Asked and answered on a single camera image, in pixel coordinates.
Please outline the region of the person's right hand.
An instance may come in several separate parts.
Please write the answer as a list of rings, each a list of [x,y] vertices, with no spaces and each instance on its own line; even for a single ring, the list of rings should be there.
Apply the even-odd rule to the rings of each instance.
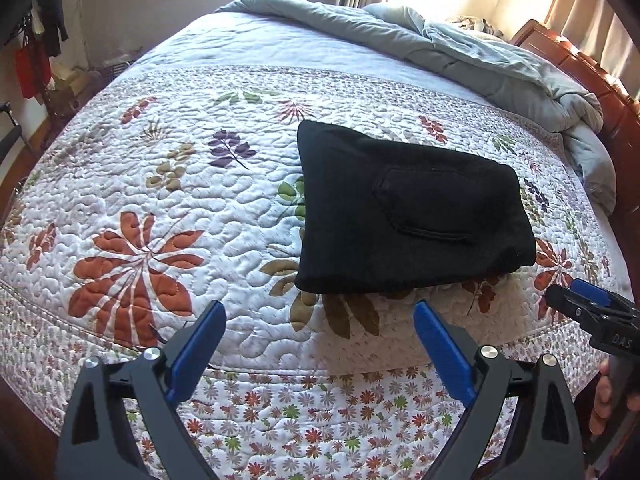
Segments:
[[[605,358],[599,366],[600,378],[594,394],[593,408],[589,417],[589,431],[593,436],[600,436],[605,430],[613,413],[613,385],[610,379],[610,359]]]

